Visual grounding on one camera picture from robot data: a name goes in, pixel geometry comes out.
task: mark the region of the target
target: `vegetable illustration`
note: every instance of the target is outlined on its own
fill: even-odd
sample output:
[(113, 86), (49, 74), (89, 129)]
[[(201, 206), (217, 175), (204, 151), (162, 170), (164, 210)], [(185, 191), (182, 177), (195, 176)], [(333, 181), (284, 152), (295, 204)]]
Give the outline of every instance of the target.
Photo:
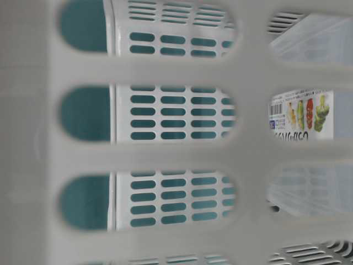
[(304, 106), (303, 101), (300, 100), (297, 106), (297, 119), (298, 119), (298, 126), (301, 130), (304, 130)]
[(296, 115), (294, 114), (294, 109), (292, 109), (292, 103), (288, 103), (288, 108), (287, 108), (287, 120), (291, 124), (292, 129), (294, 130), (296, 128)]
[(307, 102), (307, 125), (309, 130), (313, 126), (313, 108), (314, 108), (313, 99), (310, 98), (308, 99), (308, 102)]
[(314, 129), (317, 132), (322, 130), (324, 122), (326, 121), (326, 116), (329, 114), (330, 106), (325, 105), (325, 95), (321, 95), (320, 97), (320, 106), (316, 106), (316, 114), (315, 114), (315, 125)]

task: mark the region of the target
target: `barcode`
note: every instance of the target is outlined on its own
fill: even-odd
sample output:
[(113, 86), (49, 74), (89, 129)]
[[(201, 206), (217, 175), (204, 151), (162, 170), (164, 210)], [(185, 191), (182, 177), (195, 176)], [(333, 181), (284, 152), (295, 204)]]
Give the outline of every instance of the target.
[(282, 114), (282, 103), (270, 105), (270, 115)]

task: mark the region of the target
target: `label sticker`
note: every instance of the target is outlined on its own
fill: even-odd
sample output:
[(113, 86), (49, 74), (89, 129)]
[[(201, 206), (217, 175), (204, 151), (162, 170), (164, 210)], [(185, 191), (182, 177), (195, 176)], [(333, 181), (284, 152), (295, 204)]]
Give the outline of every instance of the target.
[(295, 90), (269, 104), (270, 129), (283, 141), (333, 139), (333, 91)]

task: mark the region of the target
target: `red pepper image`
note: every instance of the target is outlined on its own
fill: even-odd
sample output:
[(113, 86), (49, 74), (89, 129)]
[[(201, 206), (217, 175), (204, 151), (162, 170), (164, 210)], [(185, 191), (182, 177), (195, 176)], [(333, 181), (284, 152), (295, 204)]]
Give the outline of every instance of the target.
[(307, 125), (308, 125), (308, 129), (311, 129), (311, 127), (313, 126), (313, 99), (308, 99), (307, 102)]

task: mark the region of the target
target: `green vegetable image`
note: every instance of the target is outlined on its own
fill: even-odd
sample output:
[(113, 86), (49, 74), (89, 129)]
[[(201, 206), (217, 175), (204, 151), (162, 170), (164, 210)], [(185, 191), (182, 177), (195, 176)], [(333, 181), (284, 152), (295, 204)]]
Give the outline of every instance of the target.
[(320, 106), (316, 106), (315, 113), (315, 125), (314, 129), (317, 132), (321, 132), (322, 127), (326, 121), (326, 116), (329, 114), (330, 106), (325, 105), (325, 96), (320, 97)]
[(304, 105), (302, 100), (298, 102), (297, 119), (299, 128), (301, 130), (304, 130)]

